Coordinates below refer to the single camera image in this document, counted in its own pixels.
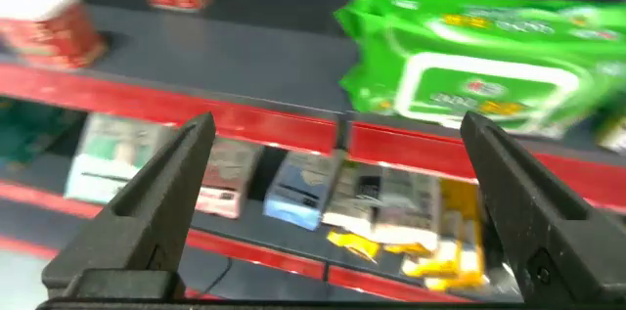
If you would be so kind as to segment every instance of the product box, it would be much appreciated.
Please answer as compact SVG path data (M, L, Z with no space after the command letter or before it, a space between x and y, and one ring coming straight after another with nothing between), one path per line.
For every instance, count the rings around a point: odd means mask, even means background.
M363 235L372 230L374 210L355 199L358 167L359 164L356 162L343 163L331 200L324 211L322 223Z
M441 194L439 179L415 172L362 165L356 200L375 208L369 230L353 230L382 244L420 244L432 253L438 245Z
M67 178L66 198L108 203L172 133L158 124L89 114Z
M559 137L626 80L626 4L352 0L335 13L361 50L342 80L358 111L459 128L466 111Z
M88 66L106 50L81 0L0 0L0 31L27 61Z
M239 217L262 150L262 145L215 138L196 210L228 218Z
M315 230L344 156L341 151L332 157L289 152L267 192L263 213Z

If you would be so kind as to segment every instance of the gray shelf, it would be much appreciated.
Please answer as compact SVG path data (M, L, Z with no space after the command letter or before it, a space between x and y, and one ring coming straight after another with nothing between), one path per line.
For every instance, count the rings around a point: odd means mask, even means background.
M85 222L74 216L0 199L0 236L3 238L61 249ZM226 262L227 257L223 255L186 247L179 273L187 287L203 291L225 269ZM239 260L232 262L225 277L210 292L212 295L241 300L384 301L289 272ZM37 270L28 276L36 280L41 277Z

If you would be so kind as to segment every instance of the wet wipes package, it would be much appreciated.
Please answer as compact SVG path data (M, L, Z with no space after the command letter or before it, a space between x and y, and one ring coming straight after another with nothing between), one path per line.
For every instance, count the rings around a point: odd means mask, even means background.
M626 83L626 3L352 0L361 50L342 80L358 111L458 128L466 111L559 137Z
M263 213L315 230L343 157L341 151L332 157L289 152L267 192Z
M172 132L158 124L91 113L71 164L65 197L108 203Z

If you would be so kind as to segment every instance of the yellow package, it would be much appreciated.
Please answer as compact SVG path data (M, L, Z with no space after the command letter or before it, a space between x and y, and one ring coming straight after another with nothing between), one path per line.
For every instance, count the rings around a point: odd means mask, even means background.
M331 231L327 239L337 246L345 247L367 260L376 262L374 258L380 249L378 243L374 243L355 234L343 234L336 231Z
M402 262L402 272L411 277L456 277L461 262L463 215L459 210L443 213L439 248L431 257L407 254Z
M453 194L456 194L462 203L464 217L459 275L453 279L426 278L425 285L433 290L477 287L484 283L484 250L478 212L478 187L467 183L464 186L455 186Z
M394 245L388 244L384 246L385 251L393 252L393 253L409 253L418 256L431 256L432 252L421 244L407 244L407 245Z
M425 285L433 290L447 288L470 288L484 284L484 251L480 232L480 222L464 222L464 243L461 251L459 276L453 279L426 278Z

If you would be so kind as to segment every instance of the store shelf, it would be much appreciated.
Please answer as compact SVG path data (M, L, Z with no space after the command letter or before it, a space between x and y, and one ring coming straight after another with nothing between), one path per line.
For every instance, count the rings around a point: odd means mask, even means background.
M85 222L82 218L0 199L0 248L49 258L63 248ZM201 292L222 273L227 259L224 255L187 246L179 272L188 288ZM290 272L240 260L232 262L211 295L245 300L383 300Z
M349 40L167 12L90 12L110 36L103 59L69 73L5 52L0 93L169 125L212 111L223 136L326 154L335 145L347 106L335 85L356 59Z
M50 227L58 225L62 231L70 230L76 218L91 218L101 209L100 206L82 201L64 199L63 190L65 180L71 164L71 158L79 138L80 125L70 130L67 135L54 145L51 150L36 159L28 168L12 172L0 170L0 207L2 202L24 206L29 213L44 211L35 216L30 230L34 233L31 242L43 242L50 247L59 248L67 240L59 239L54 233L39 232L38 224L47 217L55 216L60 222L50 224ZM405 287L418 289L418 293L424 290L419 279L411 279L400 275L399 255L382 252L378 257L378 263L371 263L360 259L343 248L339 248L327 241L326 236L330 231L329 226L322 225L316 231L306 231L293 224L266 217L262 214L262 201L268 186L281 160L286 152L265 148L259 161L257 170L252 177L248 200L239 219L231 220L202 212L196 212L192 221L192 229L187 238L187 247L230 256L234 259L247 261L259 267L274 268L281 272L297 274L315 280L326 279L328 267L338 266L354 272L376 275L381 278L392 280L395 283L405 283ZM7 214L4 216L4 224L9 225L15 217ZM13 222L15 233L11 233L12 227L8 226L5 234L8 237L23 236L20 223ZM46 240L40 237L45 234L51 237ZM64 237L70 238L73 233L63 233ZM361 289L364 292L373 292L384 296L389 292L389 297L399 300L411 300L413 297L398 297L395 290L381 289L373 291L371 288Z
M69 73L0 53L0 94L167 125L212 111L219 134L288 150L328 154L343 135L350 106L337 82L356 60L350 40L167 12L90 11L112 35L102 60ZM591 203L626 210L626 196L614 193L624 159L577 143L524 143ZM348 145L356 160L474 179L458 131L358 114Z
M596 207L626 212L621 190L626 157L571 138L520 142L571 189ZM348 139L351 159L475 181L458 130L403 118L353 113Z

